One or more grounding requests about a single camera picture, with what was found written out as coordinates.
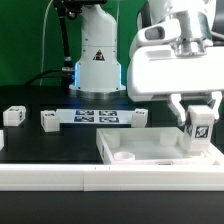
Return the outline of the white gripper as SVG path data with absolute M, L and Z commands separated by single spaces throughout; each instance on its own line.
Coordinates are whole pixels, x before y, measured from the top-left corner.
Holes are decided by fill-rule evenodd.
M 224 47 L 209 47 L 205 56 L 176 57 L 169 45 L 141 47 L 127 71 L 128 96 L 135 102 L 166 99 L 179 126 L 186 122 L 181 95 L 211 93 L 210 107 L 219 119 L 224 91 Z

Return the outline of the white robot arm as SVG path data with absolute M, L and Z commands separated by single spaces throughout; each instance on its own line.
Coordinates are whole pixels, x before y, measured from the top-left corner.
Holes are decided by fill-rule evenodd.
M 82 54 L 73 90 L 92 97 L 121 89 L 135 102 L 166 100 L 184 125 L 182 99 L 206 98 L 219 118 L 224 93 L 224 47 L 212 41 L 217 0 L 147 0 L 137 15 L 127 85 L 117 62 L 116 21 L 98 5 L 82 9 Z

